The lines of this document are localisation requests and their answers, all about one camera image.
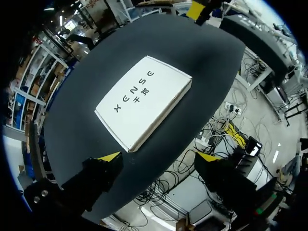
white wall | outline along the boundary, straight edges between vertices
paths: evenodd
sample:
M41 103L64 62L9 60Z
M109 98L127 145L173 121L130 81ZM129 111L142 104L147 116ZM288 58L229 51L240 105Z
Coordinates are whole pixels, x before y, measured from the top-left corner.
M273 23L276 25L284 24L282 18L264 0L246 0L246 2L251 8L262 13L261 18L269 26L272 26Z
M18 166L24 165L24 159L21 150L21 141L3 136L3 143L12 176L15 180L17 187L22 190L22 187L17 179L19 175Z
M262 14L261 18L268 26L273 28L273 23L276 25L284 25L283 19L264 0L246 0L246 2L249 7ZM296 45L292 45L290 42L286 42L286 44L289 51L297 58Z

ceiling light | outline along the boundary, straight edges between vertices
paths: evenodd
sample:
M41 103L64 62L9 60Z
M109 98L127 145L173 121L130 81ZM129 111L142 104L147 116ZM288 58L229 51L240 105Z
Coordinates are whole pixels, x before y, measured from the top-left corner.
M63 25L62 15L60 15L59 19L60 19L60 26L62 26Z
M276 150L274 158L273 158L273 164L276 162L277 156L278 156L279 151Z
M54 10L54 8L46 8L46 9L44 9L44 11L53 11Z

table leg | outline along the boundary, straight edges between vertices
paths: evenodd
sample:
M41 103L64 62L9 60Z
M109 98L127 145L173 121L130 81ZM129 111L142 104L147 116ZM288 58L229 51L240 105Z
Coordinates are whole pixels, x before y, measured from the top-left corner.
M250 87L247 88L248 92L251 92L253 89L255 89L269 74L272 72L272 69L270 67L266 67L265 71L254 81L253 84L250 85Z

white floor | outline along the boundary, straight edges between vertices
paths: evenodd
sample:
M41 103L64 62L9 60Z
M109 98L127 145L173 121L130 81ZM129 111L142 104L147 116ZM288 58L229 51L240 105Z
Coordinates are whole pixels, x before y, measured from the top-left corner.
M220 21L221 20L214 18L210 20L210 24L218 27ZM256 91L252 93L247 92L237 80L235 80L224 102L216 111L216 116L220 113L226 115L227 111L224 109L225 102L241 105L240 108L244 110L243 116L234 119L233 122L242 132L248 136L254 137L263 144L262 152L266 156L265 165L273 175L276 175L276 170L278 168L285 165L295 156L296 145L299 138L308 137L306 119L303 114L290 118L290 126L287 127L285 121L278 122L273 108L269 105L262 93ZM192 141L187 149L179 156L178 160L182 159L186 150L193 149L193 146L194 143ZM193 161L194 153L187 153L184 163L191 165ZM168 170L174 171L173 165L171 165ZM185 174L179 174L180 179L184 177ZM161 179L166 179L170 185L174 184L174 178L170 174L164 174L161 176ZM175 227L175 222L157 219L157 217L150 212L149 205L145 205L143 211L145 211L145 214L142 213L141 208L132 201L118 210L116 214L123 220L129 222L131 226L136 226L140 231L175 230L175 228L173 228Z

chinese characters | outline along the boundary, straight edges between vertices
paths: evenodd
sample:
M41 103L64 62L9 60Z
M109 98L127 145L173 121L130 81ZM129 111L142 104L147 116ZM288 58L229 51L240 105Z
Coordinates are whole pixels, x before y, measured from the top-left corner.
M150 77L150 76L152 76L152 75L154 75L154 72L152 72L152 71L148 71L148 72L147 72L147 76ZM139 102L140 102L140 99L141 99L142 97L146 96L146 95L150 92L150 90L148 90L147 88L145 88L145 87L143 87L143 86L141 86L141 88L140 88L139 85L144 85L145 83L146 83L146 79L141 78L141 79L138 81L138 84L137 84L136 86L133 86L132 88L130 88L129 94L123 96L122 101L123 101L124 103L126 103L126 102L128 102L128 101L131 99L130 96L131 96L132 99L133 99L133 96L132 96L132 95L137 95L138 92L140 92L142 95L141 95L141 96L136 96L136 97L133 99L133 102L134 102L134 103L139 103ZM114 108L114 110L116 110L116 113L118 113L119 110L122 109L122 107L119 106L119 105L120 105L120 104L117 104L116 107Z

